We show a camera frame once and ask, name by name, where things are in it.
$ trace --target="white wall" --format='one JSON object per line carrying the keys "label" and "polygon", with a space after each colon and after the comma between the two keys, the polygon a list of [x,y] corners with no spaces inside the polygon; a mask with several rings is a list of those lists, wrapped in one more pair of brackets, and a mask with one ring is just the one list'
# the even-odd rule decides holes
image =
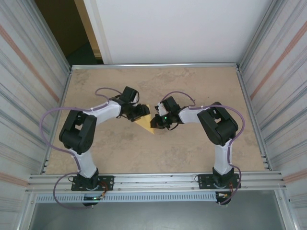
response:
{"label": "white wall", "polygon": [[103,60],[237,62],[271,0],[84,0]]}

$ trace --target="doorway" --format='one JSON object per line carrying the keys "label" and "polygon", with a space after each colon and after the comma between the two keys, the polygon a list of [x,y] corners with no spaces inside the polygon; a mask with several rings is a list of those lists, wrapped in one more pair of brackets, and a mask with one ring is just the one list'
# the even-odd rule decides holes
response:
{"label": "doorway", "polygon": [[91,33],[83,0],[35,0],[35,3],[70,66],[103,64],[95,50],[94,32]]}

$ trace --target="cable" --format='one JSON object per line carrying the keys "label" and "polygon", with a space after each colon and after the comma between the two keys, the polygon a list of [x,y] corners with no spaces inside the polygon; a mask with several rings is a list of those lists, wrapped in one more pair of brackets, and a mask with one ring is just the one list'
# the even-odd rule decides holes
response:
{"label": "cable", "polygon": [[118,116],[116,117],[116,119],[121,119],[121,117],[123,117],[123,118],[125,118],[125,119],[128,119],[125,115],[118,115]]}
{"label": "cable", "polygon": [[139,91],[136,91],[136,93],[137,93],[138,100],[137,100],[136,102],[134,102],[134,103],[131,103],[131,104],[137,104],[137,103],[139,103],[139,101],[140,101],[140,94],[139,94]]}
{"label": "cable", "polygon": [[75,209],[85,209],[85,208],[89,208],[89,207],[70,207],[70,206],[66,206],[66,205],[60,203],[60,202],[57,200],[56,194],[55,194],[55,192],[56,192],[56,187],[57,187],[57,185],[58,185],[58,183],[60,182],[61,179],[63,179],[64,177],[66,177],[66,176],[68,176],[68,175],[76,175],[76,174],[78,174],[78,173],[81,172],[80,164],[79,164],[79,162],[78,162],[78,159],[76,158],[76,156],[75,156],[72,152],[70,152],[70,151],[68,151],[68,150],[65,150],[65,149],[58,148],[58,147],[52,145],[52,144],[47,140],[47,138],[46,138],[45,135],[44,135],[43,122],[44,122],[44,119],[45,119],[45,117],[46,117],[47,115],[49,115],[50,113],[55,112],[55,111],[61,111],[61,110],[76,110],[76,111],[80,111],[80,112],[92,112],[92,111],[96,111],[96,110],[105,108],[105,107],[109,104],[109,98],[108,98],[107,96],[103,95],[103,94],[98,94],[98,93],[97,93],[99,90],[102,90],[102,89],[113,90],[113,91],[116,91],[116,92],[118,92],[118,93],[121,94],[120,91],[115,90],[115,89],[112,89],[112,88],[108,88],[108,87],[99,88],[99,89],[97,89],[97,90],[95,91],[95,95],[96,95],[96,96],[104,97],[104,98],[106,98],[106,100],[107,100],[107,102],[104,103],[102,106],[99,106],[99,107],[96,107],[96,108],[91,108],[91,109],[81,109],[81,108],[74,108],[74,107],[60,107],[60,108],[54,108],[54,109],[51,109],[51,110],[47,111],[46,113],[44,113],[43,116],[42,116],[42,118],[40,119],[40,122],[39,122],[39,131],[40,131],[40,134],[41,134],[41,136],[42,136],[42,138],[43,138],[43,141],[47,144],[47,146],[49,146],[50,148],[52,148],[52,149],[54,149],[54,150],[62,151],[62,152],[65,152],[65,153],[70,154],[70,155],[74,158],[74,160],[75,160],[75,162],[76,162],[76,164],[77,164],[78,172],[71,172],[71,173],[68,173],[68,174],[63,175],[62,177],[60,177],[60,178],[57,180],[57,182],[54,184],[54,187],[53,187],[53,198],[54,198],[54,200],[56,201],[57,204],[61,205],[61,206],[64,207],[64,208],[67,208],[67,209],[73,209],[73,210],[75,210]]}
{"label": "cable", "polygon": [[220,108],[224,108],[224,109],[229,109],[233,112],[235,112],[236,114],[239,115],[239,117],[241,118],[242,120],[242,128],[240,129],[240,131],[238,132],[238,134],[229,142],[228,144],[228,150],[227,150],[227,162],[228,164],[231,166],[231,167],[234,167],[236,169],[238,169],[239,171],[239,182],[238,182],[238,185],[236,186],[236,189],[234,190],[234,192],[230,195],[230,197],[228,199],[226,199],[225,201],[221,202],[220,205],[226,203],[227,201],[229,201],[235,194],[236,192],[238,191],[239,187],[240,187],[240,184],[241,184],[241,180],[242,180],[242,172],[240,170],[239,167],[233,165],[231,162],[230,162],[230,149],[231,149],[231,145],[232,143],[242,134],[244,128],[245,128],[245,120],[244,120],[244,117],[243,115],[236,109],[234,108],[231,108],[229,106],[226,106],[226,105],[219,105],[219,104],[212,104],[212,105],[207,105],[207,106],[202,106],[202,107],[193,107],[193,108],[189,108],[190,110],[197,110],[197,109],[207,109],[207,108],[212,108],[212,107],[220,107]]}
{"label": "cable", "polygon": [[104,186],[105,186],[105,190],[104,190],[104,192],[106,193],[108,190],[109,190],[109,188],[108,188],[108,186],[107,186],[107,183],[106,182],[104,182],[104,181],[101,181],[100,182],[100,185],[101,185],[101,187],[103,188]]}
{"label": "cable", "polygon": [[179,125],[179,123],[177,123],[177,125],[175,125],[173,128],[167,128],[167,130],[168,130],[168,131],[172,131],[172,130],[174,130],[175,128],[177,128],[178,125]]}
{"label": "cable", "polygon": [[190,95],[188,95],[187,93],[182,92],[182,91],[172,91],[172,92],[169,92],[167,95],[164,96],[164,98],[162,98],[162,100],[160,101],[160,103],[161,103],[168,95],[171,95],[172,93],[181,93],[181,94],[186,95],[186,96],[187,96],[188,98],[190,98],[190,100],[193,102],[193,104],[191,104],[191,105],[189,105],[189,106],[191,106],[191,107],[196,106],[195,100],[194,100]]}
{"label": "cable", "polygon": [[230,187],[230,193],[232,194],[232,192],[234,191],[234,185],[232,184],[232,182],[229,183],[229,187]]}
{"label": "cable", "polygon": [[69,176],[68,177],[68,180],[70,181],[70,182],[73,182],[73,176]]}
{"label": "cable", "polygon": [[78,209],[87,209],[87,208],[90,208],[91,206],[87,206],[87,207],[71,207],[71,206],[67,206],[61,202],[59,202],[59,200],[57,199],[56,197],[56,188],[57,188],[57,185],[59,183],[60,180],[62,180],[64,177],[66,176],[69,176],[69,175],[77,175],[78,173],[77,172],[70,172],[68,174],[65,174],[63,176],[61,176],[57,181],[56,183],[54,184],[54,187],[53,187],[53,199],[56,201],[56,203],[58,205],[61,205],[62,207],[64,208],[67,208],[67,209],[70,209],[70,210],[78,210]]}

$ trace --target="black motor joint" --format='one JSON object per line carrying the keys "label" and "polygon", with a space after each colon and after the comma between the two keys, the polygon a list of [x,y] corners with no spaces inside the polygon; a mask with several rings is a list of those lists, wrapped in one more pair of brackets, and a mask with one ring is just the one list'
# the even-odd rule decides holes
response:
{"label": "black motor joint", "polygon": [[110,100],[117,102],[121,106],[119,116],[125,115],[131,122],[136,121],[142,116],[150,114],[150,110],[145,104],[137,104],[140,94],[133,88],[125,87],[123,93]]}
{"label": "black motor joint", "polygon": [[[154,118],[150,121],[151,128],[169,129],[173,123],[182,124],[179,118],[179,113],[184,108],[181,109],[179,104],[176,103],[172,96],[161,101],[161,104],[164,106],[165,110],[167,111],[167,114],[162,116],[156,114]],[[159,113],[158,106],[155,106],[155,109]]]}
{"label": "black motor joint", "polygon": [[238,124],[226,109],[214,107],[214,105],[221,105],[221,103],[213,103],[212,108],[200,111],[197,117],[209,140],[215,145],[224,146],[227,141],[236,136]]}
{"label": "black motor joint", "polygon": [[88,151],[93,143],[96,122],[97,117],[93,115],[70,110],[60,132],[59,140],[63,142],[65,148],[73,149],[81,155]]}

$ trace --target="orange stripe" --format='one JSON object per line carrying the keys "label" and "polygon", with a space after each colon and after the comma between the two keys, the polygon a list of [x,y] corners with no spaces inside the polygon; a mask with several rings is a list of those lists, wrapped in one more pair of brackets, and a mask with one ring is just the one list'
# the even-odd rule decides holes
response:
{"label": "orange stripe", "polygon": [[9,34],[5,31],[5,29],[0,25],[0,34],[4,38],[4,40],[10,45],[10,47],[15,51],[15,53],[20,57],[23,63],[29,68],[29,70],[37,77],[40,83],[45,87],[45,89],[50,93],[56,102],[59,102],[59,97],[53,92],[53,90],[48,86],[43,77],[39,74],[39,72],[35,69],[33,64],[29,61],[29,59],[25,56],[25,54],[20,50],[20,48],[14,43]]}
{"label": "orange stripe", "polygon": [[23,187],[28,186],[27,181],[20,179],[18,177],[14,177],[14,176],[2,173],[2,172],[0,172],[0,181],[8,182],[8,183],[23,186]]}
{"label": "orange stripe", "polygon": [[294,181],[298,181],[304,178],[307,178],[307,169],[301,170],[289,176],[285,176],[283,180],[286,184],[288,184],[288,183],[293,183]]}
{"label": "orange stripe", "polygon": [[290,53],[290,51],[293,49],[293,47],[298,43],[298,41],[302,38],[302,36],[307,31],[307,21],[304,23],[302,28],[296,33],[294,38],[291,40],[287,48],[284,50],[282,55],[278,58],[278,60],[275,62],[275,64],[271,67],[269,72],[264,76],[264,78],[261,80],[260,84],[257,86],[255,91],[251,94],[250,98],[253,100],[256,93],[261,89],[261,87],[264,85],[264,83],[268,80],[268,78],[274,73],[274,71],[277,69],[277,67],[280,65],[282,60],[287,56],[287,54]]}

